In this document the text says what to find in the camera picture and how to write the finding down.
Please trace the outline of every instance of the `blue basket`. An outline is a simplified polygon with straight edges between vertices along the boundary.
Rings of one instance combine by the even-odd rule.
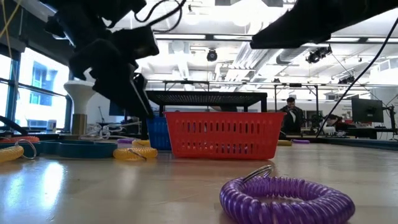
[[[171,151],[166,118],[155,117],[147,120],[150,146],[157,150]]]

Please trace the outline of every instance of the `ceiling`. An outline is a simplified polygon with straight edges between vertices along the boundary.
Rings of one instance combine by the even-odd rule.
[[[137,15],[138,18],[143,19],[156,2],[156,0],[147,1],[147,6]],[[53,14],[36,0],[22,0],[21,4],[44,21],[47,20],[48,15]],[[191,12],[188,10],[189,4],[192,8]],[[292,7],[292,4],[285,4],[283,7],[268,7],[261,0],[241,0],[231,6],[215,6],[215,4],[215,0],[188,0],[183,10],[183,19],[171,34],[253,35]],[[175,6],[176,3],[173,1],[165,2],[154,11],[150,20],[164,15]],[[398,9],[395,9],[340,30],[332,36],[383,38],[389,32],[397,15]],[[177,17],[178,15],[174,15],[152,28],[155,30],[168,29],[176,23]],[[134,19],[131,12],[116,24],[114,30],[132,29],[142,25]],[[309,52],[316,50],[319,46],[306,45],[289,51],[251,50],[248,42],[239,40],[192,40],[196,38],[176,40],[176,37],[159,38],[157,43],[160,54],[138,60],[141,66],[139,71],[149,80],[188,79],[269,83],[273,79],[279,78],[281,82],[287,83],[337,83],[340,77],[348,75],[346,69],[352,75],[361,73],[380,49],[382,42],[380,40],[380,44],[358,44],[350,42],[350,39],[345,39],[344,44],[331,43],[333,55],[327,56],[316,64],[308,64],[305,59]],[[398,29],[394,31],[393,37],[397,39],[394,39],[394,43],[387,45],[377,61],[378,63],[398,57]],[[216,50],[217,61],[207,61],[206,56],[209,49]],[[278,55],[286,56],[289,62],[283,65],[278,64]],[[369,79],[370,73],[368,71],[360,82],[374,82],[374,79]],[[164,85],[152,82],[149,88],[164,89]],[[262,90],[259,85],[253,85],[250,88],[241,86],[228,88],[215,85],[211,88],[214,91],[267,91]],[[182,85],[175,85],[173,89],[192,90]],[[203,90],[203,88],[196,86],[195,90]]]

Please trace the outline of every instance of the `cylinder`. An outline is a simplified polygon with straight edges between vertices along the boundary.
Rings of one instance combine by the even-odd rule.
[[[72,116],[72,134],[86,134],[87,114],[73,114]]]

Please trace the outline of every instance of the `yellow coiled keychain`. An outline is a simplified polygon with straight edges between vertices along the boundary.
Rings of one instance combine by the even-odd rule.
[[[24,148],[19,145],[20,142],[26,142],[29,144],[34,152],[33,157],[24,156]],[[36,148],[35,146],[28,140],[21,139],[15,143],[15,146],[7,147],[5,149],[0,149],[0,162],[12,161],[14,159],[18,159],[20,157],[24,157],[26,159],[35,159],[36,158]]]
[[[113,151],[113,157],[123,160],[147,160],[157,156],[157,150],[151,147],[120,148]]]
[[[150,147],[149,140],[135,140],[131,144],[132,147]]]

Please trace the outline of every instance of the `white funnel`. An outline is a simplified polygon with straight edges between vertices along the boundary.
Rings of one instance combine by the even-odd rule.
[[[87,114],[87,103],[95,94],[94,83],[86,81],[68,81],[63,87],[73,101],[73,114]]]

